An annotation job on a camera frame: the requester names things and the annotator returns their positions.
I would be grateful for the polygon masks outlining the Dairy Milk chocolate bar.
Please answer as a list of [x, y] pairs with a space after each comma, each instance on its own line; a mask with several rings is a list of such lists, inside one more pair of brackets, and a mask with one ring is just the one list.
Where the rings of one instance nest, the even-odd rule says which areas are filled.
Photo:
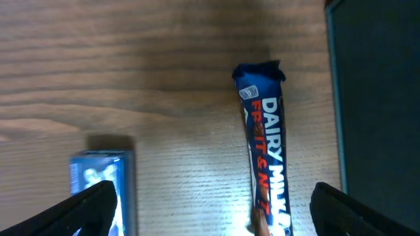
[[292, 235], [285, 117], [277, 60], [238, 65], [232, 73], [247, 136], [254, 219], [265, 235]]

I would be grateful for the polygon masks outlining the dark green gift box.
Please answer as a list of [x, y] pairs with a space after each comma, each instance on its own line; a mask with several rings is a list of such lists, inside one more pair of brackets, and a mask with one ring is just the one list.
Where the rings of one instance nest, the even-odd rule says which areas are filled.
[[419, 0], [325, 6], [345, 193], [419, 230]]

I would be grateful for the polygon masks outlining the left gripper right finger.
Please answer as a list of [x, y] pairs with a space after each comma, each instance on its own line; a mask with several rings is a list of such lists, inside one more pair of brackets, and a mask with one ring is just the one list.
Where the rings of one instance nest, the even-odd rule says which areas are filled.
[[312, 192], [310, 213], [318, 236], [419, 236], [325, 182]]

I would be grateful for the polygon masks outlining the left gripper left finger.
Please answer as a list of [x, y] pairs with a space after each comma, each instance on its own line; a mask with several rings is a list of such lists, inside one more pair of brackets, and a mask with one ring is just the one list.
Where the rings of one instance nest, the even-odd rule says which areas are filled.
[[116, 206], [114, 184], [104, 180], [1, 231], [1, 236], [107, 236]]

